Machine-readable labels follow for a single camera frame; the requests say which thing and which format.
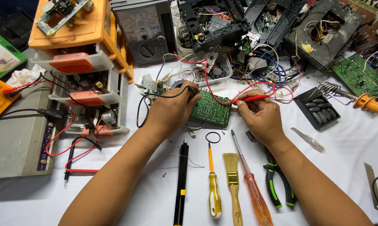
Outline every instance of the green pcb board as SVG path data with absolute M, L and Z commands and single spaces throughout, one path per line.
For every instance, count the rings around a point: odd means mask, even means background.
M 357 96 L 369 93 L 378 101 L 378 72 L 376 72 L 365 59 L 354 54 L 332 67 L 345 85 Z
M 200 91 L 202 98 L 195 104 L 191 116 L 222 126 L 228 126 L 232 104 L 219 104 L 213 96 L 205 91 Z M 216 96 L 221 102 L 230 101 L 228 98 Z

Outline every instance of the white table surface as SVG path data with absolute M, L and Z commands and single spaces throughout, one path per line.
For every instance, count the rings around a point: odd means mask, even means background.
M 161 76 L 170 72 L 175 63 L 166 64 Z M 146 68 L 136 68 L 135 82 L 139 83 L 141 77 L 150 73 L 155 78 L 160 65 Z M 341 84 L 330 73 L 308 74 L 301 79 L 301 84 L 295 95 L 299 95 L 318 85 L 317 81 L 329 81 Z M 236 80 L 212 85 L 216 95 L 232 98 L 245 86 Z M 100 169 L 136 131 L 136 112 L 141 95 L 129 85 L 128 109 L 126 126 L 131 129 L 129 134 L 102 137 L 103 150 L 93 150 L 87 156 L 73 163 L 73 168 Z M 378 223 L 378 211 L 373 208 L 372 197 L 365 172 L 364 162 L 371 165 L 375 175 L 378 176 L 378 115 L 353 109 L 351 105 L 344 106 L 336 100 L 330 102 L 341 115 L 337 123 L 333 123 L 326 130 L 315 130 L 307 121 L 297 105 L 292 102 L 280 104 L 283 128 L 288 138 L 310 159 L 321 171 L 334 181 L 362 210 L 373 223 Z M 145 112 L 141 108 L 141 119 Z M 319 153 L 309 146 L 300 136 L 290 130 L 298 130 L 314 137 L 325 148 Z M 205 126 L 197 132 L 196 138 L 189 135 L 186 129 L 181 129 L 170 138 L 172 142 L 165 141 L 156 150 L 152 158 L 158 155 L 179 154 L 179 146 L 186 138 L 189 145 L 190 159 L 205 168 L 194 168 L 189 162 L 186 182 L 185 214 L 183 225 L 220 225 L 230 226 L 232 222 L 231 194 L 226 181 L 226 171 L 222 153 L 236 152 L 236 146 L 230 134 L 234 129 L 243 154 L 247 159 L 251 171 L 255 175 L 257 185 L 270 209 L 274 225 L 277 226 L 304 226 L 308 225 L 299 204 L 292 210 L 283 205 L 275 209 L 269 200 L 265 189 L 266 156 L 260 143 L 252 143 L 245 135 L 247 130 L 244 122 L 237 112 L 232 111 L 229 126 L 222 130 L 218 127 Z M 214 169 L 219 183 L 219 192 L 222 197 L 223 214 L 218 221 L 214 221 L 208 211 L 209 194 L 209 164 L 207 155 L 206 133 L 216 131 L 221 135 L 221 142 L 212 145 Z M 71 145 L 76 136 L 63 134 L 59 141 L 59 151 Z M 80 142 L 75 149 L 75 155 L 86 151 L 91 145 Z M 64 187 L 64 166 L 68 154 L 56 157 L 55 169 L 52 175 L 0 179 L 0 226 L 2 225 L 57 225 L 66 208 L 76 197 L 78 192 L 90 180 L 92 175 L 79 174 L 71 176 Z M 179 157 L 159 157 L 144 168 L 130 201 L 117 225 L 172 225 L 176 183 L 178 177 Z M 239 201 L 243 215 L 243 225 L 258 225 L 253 212 L 251 199 L 245 181 L 242 179 L 242 168 L 238 165 L 240 174 Z M 280 177 L 274 176 L 275 188 L 278 198 L 285 203 L 285 192 Z

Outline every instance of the knob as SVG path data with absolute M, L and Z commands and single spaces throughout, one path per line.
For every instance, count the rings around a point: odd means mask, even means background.
M 157 42 L 163 44 L 165 42 L 165 37 L 163 35 L 157 36 Z
M 139 52 L 145 58 L 152 58 L 156 54 L 156 49 L 151 45 L 142 45 Z

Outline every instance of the cardboard box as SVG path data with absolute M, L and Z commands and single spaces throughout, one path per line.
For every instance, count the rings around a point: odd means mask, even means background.
M 0 35 L 0 78 L 27 61 L 27 57 Z

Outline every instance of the pliers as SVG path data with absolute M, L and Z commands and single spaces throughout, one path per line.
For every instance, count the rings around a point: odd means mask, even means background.
M 278 200 L 277 195 L 275 193 L 274 189 L 274 183 L 273 183 L 273 175 L 274 171 L 280 175 L 281 180 L 284 183 L 284 189 L 285 189 L 285 203 L 288 206 L 295 206 L 295 195 L 292 191 L 291 186 L 289 185 L 287 178 L 285 178 L 283 172 L 281 171 L 280 167 L 278 166 L 277 162 L 275 161 L 274 156 L 271 154 L 271 152 L 265 147 L 266 152 L 266 158 L 267 158 L 267 164 L 263 166 L 266 171 L 266 188 L 269 193 L 270 199 L 273 202 L 273 205 L 276 208 L 282 207 L 281 202 Z

